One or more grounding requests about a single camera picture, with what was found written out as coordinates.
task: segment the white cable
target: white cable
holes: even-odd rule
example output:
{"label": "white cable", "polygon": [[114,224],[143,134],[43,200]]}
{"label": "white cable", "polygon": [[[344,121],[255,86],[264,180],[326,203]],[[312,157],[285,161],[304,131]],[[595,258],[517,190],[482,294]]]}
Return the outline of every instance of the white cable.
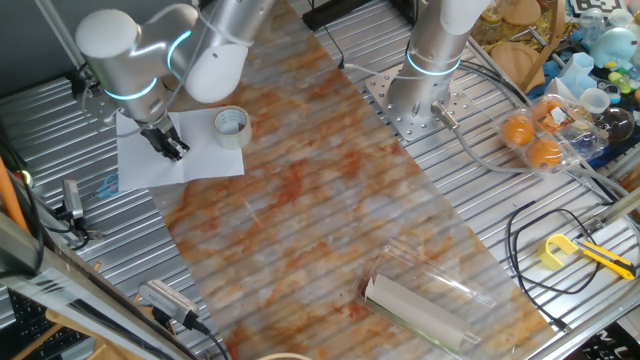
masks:
{"label": "white cable", "polygon": [[299,360],[311,360],[311,358],[308,358],[304,355],[300,355],[300,354],[294,354],[294,353],[279,353],[279,354],[272,354],[272,355],[267,355],[265,357],[261,357],[258,360],[275,360],[275,359],[299,359]]}
{"label": "white cable", "polygon": [[215,32],[216,34],[224,37],[225,39],[231,41],[232,43],[236,44],[236,45],[240,45],[240,46],[245,46],[245,47],[251,47],[251,45],[253,45],[253,41],[251,42],[247,42],[241,39],[238,39],[237,37],[227,33],[226,31],[223,31],[222,29],[220,29],[219,27],[217,27],[216,25],[214,25],[213,23],[211,23],[211,19],[207,20],[204,17],[204,14],[202,13],[202,11],[200,11],[200,8],[198,8],[197,6],[195,7],[196,11],[198,12],[198,19],[202,20],[202,22],[209,28],[211,29],[213,32]]}
{"label": "white cable", "polygon": [[84,87],[84,91],[82,92],[82,101],[80,101],[80,110],[82,110],[82,117],[86,117],[86,112],[87,109],[85,108],[85,104],[86,104],[86,100],[87,100],[87,91],[89,91],[89,85],[91,83],[87,83],[87,85]]}

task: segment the clear plastic container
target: clear plastic container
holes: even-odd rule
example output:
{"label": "clear plastic container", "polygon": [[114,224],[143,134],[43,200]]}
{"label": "clear plastic container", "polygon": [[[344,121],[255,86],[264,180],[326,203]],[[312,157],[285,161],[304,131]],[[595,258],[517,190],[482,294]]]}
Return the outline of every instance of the clear plastic container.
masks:
{"label": "clear plastic container", "polygon": [[477,285],[393,240],[367,264],[354,292],[358,303],[457,359],[473,356],[482,341],[476,334],[496,305]]}
{"label": "clear plastic container", "polygon": [[601,154],[608,143],[596,126],[573,111],[575,104],[545,95],[530,108],[494,121],[502,140],[536,173],[556,174]]}
{"label": "clear plastic container", "polygon": [[604,90],[588,89],[580,96],[580,105],[592,114],[602,114],[611,105],[611,99]]}
{"label": "clear plastic container", "polygon": [[584,33],[582,43],[587,48],[591,48],[606,31],[602,10],[591,8],[583,12],[580,15],[580,29]]}
{"label": "clear plastic container", "polygon": [[609,15],[609,18],[607,19],[609,28],[617,28],[617,27],[624,28],[624,27],[627,27],[627,25],[631,24],[632,22],[633,22],[633,15],[631,15],[630,12],[622,9],[613,10],[613,12],[611,12],[611,15]]}

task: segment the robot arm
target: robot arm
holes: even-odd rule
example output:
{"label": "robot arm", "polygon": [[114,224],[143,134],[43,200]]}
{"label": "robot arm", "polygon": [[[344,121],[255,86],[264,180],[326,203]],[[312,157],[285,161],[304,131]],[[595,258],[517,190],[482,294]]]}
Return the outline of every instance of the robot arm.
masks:
{"label": "robot arm", "polygon": [[173,73],[199,102],[224,99],[237,87],[248,48],[274,2],[219,0],[204,10],[211,15],[177,4],[144,25],[122,11],[100,10],[82,20],[76,43],[105,93],[156,151],[178,161],[189,146],[167,114],[160,78]]}

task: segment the orange stained surface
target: orange stained surface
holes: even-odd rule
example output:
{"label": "orange stained surface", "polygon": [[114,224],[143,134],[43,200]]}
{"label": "orange stained surface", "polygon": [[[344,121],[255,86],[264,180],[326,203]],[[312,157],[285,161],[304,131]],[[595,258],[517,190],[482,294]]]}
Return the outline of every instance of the orange stained surface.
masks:
{"label": "orange stained surface", "polygon": [[500,133],[512,146],[525,146],[535,136],[533,122],[524,115],[515,115],[507,119],[500,127]]}
{"label": "orange stained surface", "polygon": [[539,170],[551,170],[562,161],[562,150],[550,139],[538,139],[527,149],[529,165]]}
{"label": "orange stained surface", "polygon": [[[252,116],[245,175],[153,194],[233,359],[276,352],[405,359],[432,351],[353,301],[362,269],[392,238],[452,271],[473,253],[472,273],[486,276],[495,299],[510,299],[513,281],[286,2],[276,2],[250,51],[241,85],[213,105]],[[175,110],[202,106],[178,96]],[[516,325],[510,301],[496,311],[505,313],[478,329],[482,336],[498,319]],[[533,310],[525,320],[538,318]],[[539,343],[552,336],[549,327],[531,334]],[[486,358],[535,350],[526,342],[496,349]]]}

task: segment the plastic cup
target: plastic cup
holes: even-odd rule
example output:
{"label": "plastic cup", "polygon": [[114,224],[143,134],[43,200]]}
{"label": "plastic cup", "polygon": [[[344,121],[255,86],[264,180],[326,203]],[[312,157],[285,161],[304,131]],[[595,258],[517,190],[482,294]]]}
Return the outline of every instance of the plastic cup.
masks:
{"label": "plastic cup", "polygon": [[611,105],[611,98],[600,89],[587,89],[580,96],[580,105],[592,114],[602,114]]}

